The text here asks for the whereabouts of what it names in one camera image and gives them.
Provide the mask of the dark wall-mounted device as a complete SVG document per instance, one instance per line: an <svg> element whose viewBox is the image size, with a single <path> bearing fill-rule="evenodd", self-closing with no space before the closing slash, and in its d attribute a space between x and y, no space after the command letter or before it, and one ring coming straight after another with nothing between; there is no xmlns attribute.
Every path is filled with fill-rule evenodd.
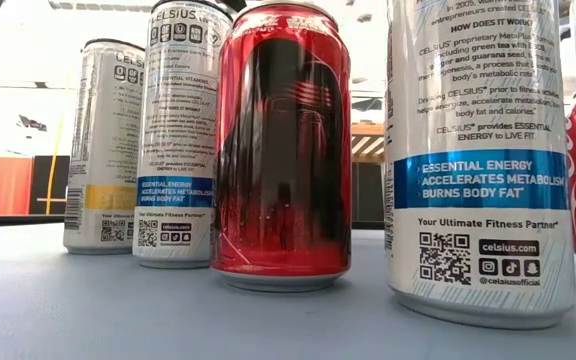
<svg viewBox="0 0 576 360"><path fill-rule="evenodd" d="M46 132L47 126L39 121L29 119L26 116L20 115L19 116L20 124L25 128L36 129L40 132Z"/></svg>

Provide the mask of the wooden slatted shelf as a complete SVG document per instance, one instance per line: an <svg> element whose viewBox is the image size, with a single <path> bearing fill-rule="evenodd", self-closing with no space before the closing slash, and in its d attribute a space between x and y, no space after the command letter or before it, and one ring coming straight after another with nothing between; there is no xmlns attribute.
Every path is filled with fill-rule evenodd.
<svg viewBox="0 0 576 360"><path fill-rule="evenodd" d="M357 163L384 162L384 124L353 122L351 124L352 159Z"/></svg>

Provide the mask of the white Celsius can yellow band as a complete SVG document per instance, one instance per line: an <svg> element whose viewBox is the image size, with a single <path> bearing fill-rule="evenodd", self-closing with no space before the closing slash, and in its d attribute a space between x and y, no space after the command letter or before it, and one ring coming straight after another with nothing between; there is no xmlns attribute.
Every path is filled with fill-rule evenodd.
<svg viewBox="0 0 576 360"><path fill-rule="evenodd" d="M82 50L64 215L71 254L132 251L144 55L112 38Z"/></svg>

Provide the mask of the red partition panel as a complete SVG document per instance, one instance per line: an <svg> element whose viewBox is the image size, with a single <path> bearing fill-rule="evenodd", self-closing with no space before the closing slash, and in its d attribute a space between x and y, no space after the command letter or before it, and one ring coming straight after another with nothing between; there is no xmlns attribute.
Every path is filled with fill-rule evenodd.
<svg viewBox="0 0 576 360"><path fill-rule="evenodd" d="M0 215L28 215L33 174L31 157L0 157Z"/></svg>

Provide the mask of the red Star Wars cola can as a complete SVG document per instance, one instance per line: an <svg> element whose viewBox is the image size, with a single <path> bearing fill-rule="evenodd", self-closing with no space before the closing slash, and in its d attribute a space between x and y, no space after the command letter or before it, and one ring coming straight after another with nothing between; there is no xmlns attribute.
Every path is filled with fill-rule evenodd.
<svg viewBox="0 0 576 360"><path fill-rule="evenodd" d="M244 8L220 55L211 267L233 287L308 292L351 265L351 60L301 0Z"/></svg>

